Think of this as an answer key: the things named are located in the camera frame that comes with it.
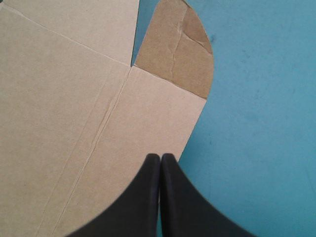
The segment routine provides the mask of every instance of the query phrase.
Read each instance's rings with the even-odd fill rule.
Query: blue floor
[[[157,3],[141,6],[149,1]],[[315,237],[316,1],[188,2],[211,40],[215,73],[181,167],[254,234]]]

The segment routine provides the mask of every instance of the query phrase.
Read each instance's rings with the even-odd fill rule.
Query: torn cardboard
[[[194,10],[182,0],[161,0],[135,64],[207,98],[213,78],[213,54]]]
[[[99,51],[82,43],[90,25],[72,29],[82,31],[78,41],[49,25],[57,15],[51,8],[60,3],[6,2],[17,9],[4,5],[0,11],[0,188],[5,194],[0,232],[64,236],[109,206],[147,153],[173,152],[178,158],[205,99],[127,66],[133,32],[121,39],[123,26],[103,35],[104,42],[125,40],[127,49],[116,45],[112,55],[115,50],[107,46]],[[71,9],[74,3],[65,3],[62,11],[77,10]],[[135,31],[138,5],[130,7],[123,6],[120,17],[125,15],[127,25],[135,19]],[[99,22],[95,13],[87,17]],[[102,17],[108,25],[113,15]]]

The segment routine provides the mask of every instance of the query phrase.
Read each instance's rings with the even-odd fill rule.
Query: crease line
[[[90,161],[90,158],[92,157],[92,155],[93,155],[93,153],[94,153],[94,151],[95,151],[95,149],[96,149],[96,147],[97,147],[97,145],[98,145],[98,143],[99,143],[99,138],[100,138],[101,134],[103,133],[103,131],[104,131],[104,129],[105,129],[105,127],[106,127],[108,121],[110,120],[111,115],[112,115],[114,109],[117,107],[117,104],[118,104],[118,102],[119,102],[119,98],[120,98],[120,96],[121,96],[121,94],[122,94],[122,91],[123,91],[123,89],[124,89],[124,87],[125,87],[125,85],[126,85],[126,82],[127,82],[128,78],[129,78],[131,69],[132,69],[132,68],[129,68],[128,73],[127,73],[127,75],[126,75],[126,78],[125,78],[124,82],[122,83],[122,86],[121,86],[120,89],[119,89],[119,92],[118,92],[118,95],[117,95],[117,97],[116,97],[114,106],[112,107],[112,109],[111,109],[111,111],[110,111],[110,113],[109,113],[109,116],[107,117],[106,121],[104,122],[104,125],[103,125],[101,131],[97,133],[97,139],[94,139],[95,145],[94,145],[93,149],[90,151],[90,154],[89,154],[89,156],[87,157],[86,162],[85,162],[83,168],[81,169],[81,171],[80,171],[80,173],[79,173],[79,176],[78,176],[78,178],[77,178],[77,180],[76,180],[76,183],[74,184],[74,186],[73,186],[73,188],[72,188],[72,191],[71,191],[71,193],[70,193],[70,196],[69,196],[69,198],[68,198],[66,204],[64,205],[62,212],[60,213],[60,215],[59,215],[59,217],[58,217],[58,219],[57,219],[56,225],[55,225],[55,227],[54,227],[54,229],[53,229],[53,231],[52,231],[52,233],[51,233],[51,235],[50,235],[51,237],[54,235],[54,233],[55,233],[55,231],[56,231],[56,229],[57,229],[57,226],[58,226],[58,224],[59,224],[59,222],[60,222],[60,220],[61,220],[63,214],[65,213],[66,208],[67,208],[68,205],[69,205],[69,202],[70,202],[70,200],[71,200],[71,198],[72,198],[72,196],[73,196],[73,194],[74,194],[74,191],[75,191],[75,189],[76,189],[76,187],[77,187],[77,185],[78,185],[78,182],[79,182],[79,180],[80,180],[80,178],[81,178],[81,176],[82,176],[82,174],[83,174],[83,172],[84,172],[86,166],[88,165],[88,163],[89,163],[89,161]]]
[[[193,41],[193,42],[196,42],[198,45],[200,45],[208,54],[213,55],[211,52],[209,52],[209,51],[205,48],[205,46],[204,46],[200,41],[197,41],[197,40],[191,38],[191,37],[188,36],[184,31],[183,31],[182,33],[183,33],[189,40],[191,40],[191,41]]]
[[[124,62],[121,62],[121,61],[119,61],[119,60],[117,60],[117,59],[114,59],[114,58],[112,58],[112,57],[110,57],[110,56],[108,56],[108,55],[106,55],[106,54],[103,54],[103,53],[101,53],[101,52],[99,52],[99,51],[97,51],[97,50],[95,50],[95,49],[93,49],[93,48],[91,48],[91,47],[89,47],[89,46],[83,44],[83,43],[80,43],[80,42],[78,42],[78,41],[75,41],[74,39],[72,39],[72,38],[70,38],[70,37],[67,37],[67,36],[65,36],[65,35],[63,35],[63,34],[61,34],[61,33],[58,33],[58,32],[56,32],[56,31],[54,31],[54,30],[52,30],[52,29],[50,29],[50,28],[47,28],[46,26],[44,26],[44,25],[42,25],[42,24],[40,24],[40,23],[38,23],[38,22],[36,22],[36,21],[34,21],[34,20],[32,20],[32,19],[26,17],[22,12],[18,11],[17,9],[6,5],[4,2],[2,2],[2,4],[3,4],[3,9],[6,9],[6,10],[8,10],[8,11],[10,11],[10,12],[16,14],[16,15],[21,16],[21,17],[27,19],[28,21],[30,21],[30,22],[36,24],[37,26],[40,26],[41,28],[44,28],[44,29],[46,29],[46,30],[48,30],[48,31],[50,31],[50,32],[52,32],[52,33],[58,35],[58,36],[61,36],[61,37],[63,37],[63,38],[66,38],[66,39],[70,40],[71,42],[73,42],[73,43],[75,43],[75,44],[78,44],[78,45],[80,45],[80,46],[82,46],[82,47],[88,49],[89,51],[92,51],[92,52],[97,53],[97,54],[99,54],[99,55],[101,55],[101,56],[103,56],[103,57],[106,57],[106,58],[111,59],[111,60],[113,60],[113,61],[115,61],[115,62],[124,64],[124,65],[130,67],[130,65],[128,65],[127,63],[124,63]]]
[[[175,50],[174,50],[173,53],[172,53],[172,66],[171,66],[171,78],[172,78],[172,79],[174,79],[173,70],[174,70],[174,65],[175,65],[175,61],[176,61],[174,54],[175,54],[176,51],[178,50],[178,47],[179,47],[179,44],[180,44],[180,41],[181,41],[181,38],[182,38],[182,33],[183,33],[183,29],[182,29],[182,27],[183,27],[183,21],[184,21],[186,15],[187,15],[188,8],[189,8],[189,7],[187,7],[186,12],[185,12],[184,15],[183,15],[183,18],[182,18],[182,21],[181,21],[181,25],[180,25],[180,27],[179,27],[179,29],[178,29],[178,31],[180,32],[180,37],[179,37],[177,46],[176,46]]]
[[[87,118],[87,120],[86,120],[86,122],[85,122],[85,124],[84,124],[84,126],[83,126],[83,128],[82,128],[82,131],[81,131],[81,133],[80,133],[80,135],[79,135],[79,137],[78,137],[78,140],[76,141],[76,143],[75,143],[75,145],[74,145],[74,148],[72,149],[72,151],[70,152],[70,155],[68,156],[68,158],[66,159],[66,161],[65,161],[65,163],[64,163],[62,172],[60,173],[60,175],[58,176],[58,179],[57,179],[56,183],[54,184],[53,190],[52,190],[52,192],[50,193],[49,198],[48,198],[48,200],[47,200],[47,203],[46,203],[45,206],[44,206],[44,210],[43,210],[43,214],[42,214],[42,219],[41,219],[40,225],[39,225],[39,227],[38,227],[38,229],[37,229],[37,231],[36,231],[36,233],[35,233],[35,237],[37,237],[38,234],[39,234],[40,228],[42,227],[42,224],[43,224],[44,219],[45,219],[45,213],[46,213],[47,206],[48,206],[50,200],[52,199],[52,196],[53,196],[53,194],[54,194],[54,192],[55,192],[55,190],[56,190],[56,188],[57,188],[57,185],[59,184],[59,181],[60,181],[62,175],[63,175],[64,172],[65,172],[66,166],[67,166],[67,164],[68,164],[70,158],[72,157],[72,155],[73,155],[73,153],[74,153],[74,151],[75,151],[75,149],[76,149],[76,147],[77,147],[77,145],[78,145],[78,142],[80,141],[80,139],[81,139],[81,137],[82,137],[82,134],[83,134],[83,132],[84,132],[84,130],[85,130],[87,124],[88,124],[88,121],[90,120],[91,114],[92,114],[92,112],[93,112],[94,109],[95,109],[95,106],[96,106],[96,104],[97,104],[97,102],[98,102],[98,100],[99,100],[99,98],[100,98],[100,95],[101,95],[101,93],[102,93],[102,91],[103,91],[103,88],[104,88],[105,84],[106,84],[106,80],[104,80],[103,86],[102,86],[101,90],[99,91],[98,95],[96,96],[96,99],[95,99],[95,102],[94,102],[94,104],[93,104],[93,107],[92,107],[92,109],[90,110],[90,113],[89,113],[89,115],[88,115],[88,118]]]

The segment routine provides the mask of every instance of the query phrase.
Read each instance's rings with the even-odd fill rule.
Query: brown cardboard
[[[179,157],[204,104],[202,98],[133,67],[53,236],[78,228],[109,206],[148,151]]]
[[[82,153],[72,162],[82,168],[129,68],[6,8],[0,35],[0,233],[35,236],[63,166]]]
[[[139,0],[4,0],[32,21],[130,65]]]
[[[161,0],[135,64],[207,98],[213,78],[213,54],[192,8],[182,0]]]
[[[109,206],[147,153],[179,158],[205,99],[126,65],[137,2],[27,2],[0,4],[0,233],[63,236]],[[101,20],[96,6],[108,12]],[[124,14],[112,19],[118,7]],[[199,46],[180,43],[188,55],[207,49],[190,14],[180,14],[182,24]]]

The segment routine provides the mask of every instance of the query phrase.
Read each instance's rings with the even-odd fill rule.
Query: unfolded cardboard box
[[[1,236],[63,236],[108,207],[147,153],[179,158],[211,47],[185,2],[162,0],[131,67],[138,3],[0,4]]]

